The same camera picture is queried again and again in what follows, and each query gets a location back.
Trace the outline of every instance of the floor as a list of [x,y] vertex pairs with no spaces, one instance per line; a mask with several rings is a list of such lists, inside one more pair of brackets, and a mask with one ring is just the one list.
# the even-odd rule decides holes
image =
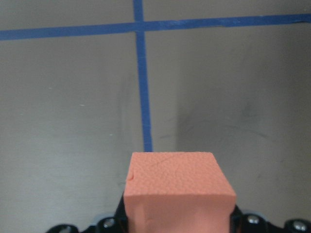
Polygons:
[[[145,20],[311,12],[145,0]],[[2,1],[0,30],[133,22],[127,0]],[[311,25],[146,33],[154,151],[210,151],[242,209],[311,219]],[[143,151],[135,33],[0,41],[0,228],[86,228]]]

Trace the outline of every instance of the foam block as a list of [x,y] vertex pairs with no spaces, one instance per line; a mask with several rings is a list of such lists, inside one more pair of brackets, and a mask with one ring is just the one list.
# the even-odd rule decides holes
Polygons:
[[133,153],[123,197],[130,233],[229,233],[236,202],[209,152]]

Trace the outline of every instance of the silver screw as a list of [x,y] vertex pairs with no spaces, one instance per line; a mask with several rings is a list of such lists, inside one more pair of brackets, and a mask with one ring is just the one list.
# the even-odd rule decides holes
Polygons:
[[63,228],[59,231],[59,233],[70,233],[71,232],[71,227],[67,226],[66,228]]
[[247,221],[252,224],[258,224],[259,218],[256,215],[250,215],[247,217]]
[[107,218],[107,219],[104,221],[104,227],[105,227],[105,228],[112,227],[113,225],[115,225],[115,220],[114,220],[113,218]]
[[294,221],[293,226],[298,231],[305,232],[307,230],[307,226],[301,221]]

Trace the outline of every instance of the block top face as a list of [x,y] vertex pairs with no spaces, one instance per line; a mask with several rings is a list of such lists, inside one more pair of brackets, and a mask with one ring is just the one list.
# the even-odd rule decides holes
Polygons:
[[210,152],[134,152],[124,196],[144,195],[236,194]]

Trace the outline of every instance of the block front face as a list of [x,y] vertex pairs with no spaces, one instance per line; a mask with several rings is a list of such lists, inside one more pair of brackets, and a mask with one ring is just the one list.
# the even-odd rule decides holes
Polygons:
[[212,153],[133,153],[124,192],[132,233],[229,232],[235,200]]

